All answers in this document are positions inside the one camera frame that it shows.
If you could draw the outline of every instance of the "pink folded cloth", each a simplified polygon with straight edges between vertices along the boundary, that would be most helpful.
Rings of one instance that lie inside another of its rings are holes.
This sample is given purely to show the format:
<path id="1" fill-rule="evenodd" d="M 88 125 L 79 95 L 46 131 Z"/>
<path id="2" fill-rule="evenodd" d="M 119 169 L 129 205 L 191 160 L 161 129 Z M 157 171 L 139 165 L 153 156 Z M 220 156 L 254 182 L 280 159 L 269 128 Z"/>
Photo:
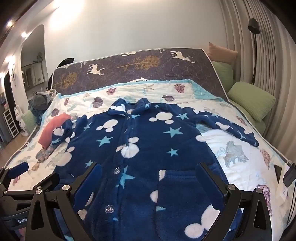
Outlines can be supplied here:
<path id="1" fill-rule="evenodd" d="M 42 148 L 47 149 L 52 142 L 52 132 L 55 128 L 61 127 L 61 125 L 67 120 L 71 119 L 71 115 L 66 114 L 65 112 L 53 117 L 53 119 L 47 124 L 44 128 L 39 143 L 42 145 Z"/>

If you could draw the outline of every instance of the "blue fleece pajama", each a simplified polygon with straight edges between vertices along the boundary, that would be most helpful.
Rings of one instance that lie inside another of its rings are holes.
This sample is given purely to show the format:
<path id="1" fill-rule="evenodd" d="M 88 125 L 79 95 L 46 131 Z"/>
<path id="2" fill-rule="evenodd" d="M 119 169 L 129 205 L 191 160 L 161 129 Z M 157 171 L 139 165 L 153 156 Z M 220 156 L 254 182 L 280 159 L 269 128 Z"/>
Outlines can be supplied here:
<path id="1" fill-rule="evenodd" d="M 84 219 L 96 240 L 201 240 L 219 214 L 196 179 L 195 167 L 205 162 L 227 178 L 196 124 L 225 130 L 253 146 L 253 133 L 227 119 L 176 104 L 137 103 L 118 99 L 107 112 L 55 130 L 53 144 L 68 142 L 59 166 L 60 185 L 72 183 L 93 163 L 102 177 Z M 230 240 L 239 211 L 225 240 Z"/>

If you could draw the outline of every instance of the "wooden floor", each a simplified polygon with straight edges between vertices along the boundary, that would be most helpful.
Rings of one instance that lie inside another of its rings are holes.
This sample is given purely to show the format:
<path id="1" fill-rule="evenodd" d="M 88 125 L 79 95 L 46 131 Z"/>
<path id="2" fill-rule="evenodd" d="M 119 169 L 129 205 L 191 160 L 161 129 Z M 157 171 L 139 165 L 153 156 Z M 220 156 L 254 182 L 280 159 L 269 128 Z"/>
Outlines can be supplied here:
<path id="1" fill-rule="evenodd" d="M 8 159 L 26 142 L 28 137 L 23 137 L 21 134 L 18 134 L 8 145 L 1 143 L 0 148 L 0 168 L 4 167 Z"/>

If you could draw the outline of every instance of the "doorway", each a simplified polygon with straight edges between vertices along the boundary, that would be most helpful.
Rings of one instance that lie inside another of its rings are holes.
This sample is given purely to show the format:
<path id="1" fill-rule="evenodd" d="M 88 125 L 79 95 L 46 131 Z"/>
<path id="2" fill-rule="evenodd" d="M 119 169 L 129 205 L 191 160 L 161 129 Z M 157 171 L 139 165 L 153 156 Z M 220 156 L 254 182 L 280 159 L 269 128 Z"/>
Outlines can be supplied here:
<path id="1" fill-rule="evenodd" d="M 25 40 L 21 52 L 22 78 L 28 101 L 47 88 L 48 74 L 44 50 L 44 26 L 39 25 Z"/>

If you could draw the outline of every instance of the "white shelf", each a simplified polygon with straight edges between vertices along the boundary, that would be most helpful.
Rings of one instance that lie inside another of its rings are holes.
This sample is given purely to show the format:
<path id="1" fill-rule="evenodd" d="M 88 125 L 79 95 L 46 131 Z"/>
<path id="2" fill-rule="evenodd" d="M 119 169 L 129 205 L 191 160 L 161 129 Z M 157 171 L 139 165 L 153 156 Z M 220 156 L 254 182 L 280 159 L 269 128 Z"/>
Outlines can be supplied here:
<path id="1" fill-rule="evenodd" d="M 10 135 L 12 136 L 12 138 L 15 138 L 18 135 L 19 131 L 15 125 L 15 121 L 13 120 L 9 109 L 3 113 L 3 117 L 9 129 Z"/>

